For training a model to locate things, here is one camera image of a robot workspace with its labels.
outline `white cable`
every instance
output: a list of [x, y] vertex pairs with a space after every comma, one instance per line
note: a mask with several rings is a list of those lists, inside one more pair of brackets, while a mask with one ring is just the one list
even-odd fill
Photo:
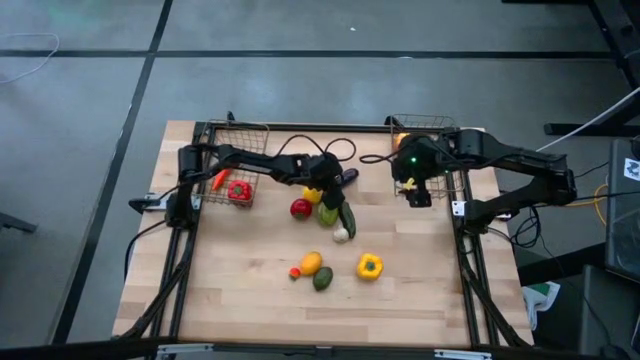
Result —
[[18, 79], [22, 79], [23, 77], [29, 75], [29, 74], [33, 74], [34, 72], [40, 70], [40, 68], [42, 68], [48, 61], [49, 59], [53, 56], [53, 54], [55, 54], [56, 52], [58, 52], [58, 49], [60, 48], [60, 38], [58, 37], [58, 35], [53, 34], [53, 33], [15, 33], [15, 34], [0, 34], [0, 38], [11, 38], [11, 37], [19, 37], [19, 36], [50, 36], [56, 39], [56, 46], [55, 48], [49, 53], [49, 55], [47, 55], [47, 57], [44, 59], [44, 61], [42, 61], [42, 64], [38, 65], [36, 68], [29, 70], [27, 72], [24, 72], [12, 79], [9, 80], [2, 80], [0, 81], [0, 85], [3, 84], [8, 84], [10, 82], [14, 82]]
[[633, 51], [631, 51], [630, 53], [628, 53], [627, 55], [624, 56], [625, 59], [628, 59], [632, 56], [635, 56], [637, 54], [640, 54], [640, 49], [635, 49]]
[[576, 133], [582, 131], [582, 129], [586, 128], [587, 126], [593, 124], [594, 122], [600, 121], [603, 118], [609, 116], [612, 112], [616, 111], [622, 104], [624, 104], [624, 102], [626, 102], [627, 100], [629, 100], [630, 98], [632, 98], [634, 95], [636, 95], [638, 92], [640, 92], [640, 88], [637, 88], [635, 90], [633, 90], [629, 95], [625, 96], [622, 98], [622, 100], [618, 101], [615, 105], [613, 105], [612, 107], [608, 108], [607, 110], [605, 110], [602, 114], [596, 116], [595, 118], [593, 118], [592, 120], [589, 120], [586, 124], [580, 126], [579, 128], [573, 130], [572, 132], [568, 133], [567, 135], [556, 139], [550, 143], [548, 143], [547, 145], [541, 147], [540, 149], [536, 150], [536, 151], [542, 151], [550, 146], [553, 146], [557, 143], [559, 143], [562, 140], [565, 140], [573, 135], [575, 135]]

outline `plastic vegetable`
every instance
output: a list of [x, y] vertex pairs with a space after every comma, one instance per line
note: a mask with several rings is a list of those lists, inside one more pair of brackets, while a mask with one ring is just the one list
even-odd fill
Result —
[[211, 185], [211, 190], [216, 191], [220, 189], [222, 184], [224, 184], [224, 180], [231, 174], [231, 169], [224, 169], [216, 175], [216, 178], [213, 180], [213, 185]]
[[351, 184], [358, 178], [358, 175], [360, 175], [360, 171], [355, 168], [350, 168], [343, 171], [340, 175], [340, 187], [345, 187]]
[[252, 195], [251, 185], [247, 182], [234, 180], [229, 185], [227, 196], [232, 202], [243, 203], [249, 201]]
[[302, 197], [308, 200], [313, 205], [316, 205], [322, 199], [322, 191], [316, 189], [309, 189], [305, 186], [304, 190], [302, 190]]
[[289, 270], [289, 277], [291, 278], [291, 280], [298, 280], [298, 278], [300, 277], [300, 269], [291, 268]]
[[304, 220], [311, 216], [311, 211], [313, 211], [313, 206], [308, 200], [305, 199], [297, 199], [291, 203], [291, 208], [289, 209], [291, 212], [291, 216], [298, 220]]
[[342, 226], [349, 232], [349, 239], [353, 239], [353, 237], [356, 236], [356, 218], [353, 216], [351, 206], [349, 206], [348, 202], [344, 201], [342, 203], [338, 214], [340, 215]]
[[313, 288], [316, 291], [322, 291], [329, 287], [333, 280], [333, 270], [330, 267], [321, 267], [318, 272], [313, 275]]
[[333, 232], [333, 241], [338, 244], [346, 243], [349, 240], [349, 232], [347, 229], [340, 228]]
[[318, 205], [318, 222], [320, 222], [321, 225], [332, 226], [337, 220], [338, 209], [329, 210], [324, 203]]
[[356, 272], [361, 279], [376, 280], [380, 277], [380, 274], [382, 274], [383, 269], [384, 264], [382, 263], [382, 259], [376, 255], [365, 253], [360, 257]]
[[320, 266], [322, 266], [322, 255], [317, 251], [312, 251], [300, 261], [300, 274], [313, 275], [320, 269]]

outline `yellow bell pepper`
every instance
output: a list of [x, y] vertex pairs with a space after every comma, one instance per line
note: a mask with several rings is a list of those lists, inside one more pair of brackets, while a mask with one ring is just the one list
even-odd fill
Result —
[[376, 280], [382, 274], [384, 264], [382, 259], [369, 253], [362, 254], [356, 272], [358, 277], [364, 280]]
[[305, 187], [304, 190], [302, 190], [302, 198], [316, 205], [322, 200], [322, 191]]

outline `green cucumber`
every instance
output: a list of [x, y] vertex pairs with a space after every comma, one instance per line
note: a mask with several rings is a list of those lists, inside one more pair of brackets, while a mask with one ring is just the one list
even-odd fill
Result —
[[333, 280], [333, 270], [330, 267], [321, 267], [313, 275], [313, 287], [316, 291], [322, 291], [329, 287], [331, 280]]
[[356, 218], [353, 216], [351, 206], [348, 202], [343, 202], [338, 211], [340, 214], [340, 221], [342, 221], [342, 227], [344, 227], [349, 233], [349, 239], [353, 239], [356, 236]]

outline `white sticker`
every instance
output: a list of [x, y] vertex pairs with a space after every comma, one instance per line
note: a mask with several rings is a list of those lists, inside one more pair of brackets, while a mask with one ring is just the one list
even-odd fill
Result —
[[635, 181], [640, 181], [640, 162], [624, 159], [624, 176]]

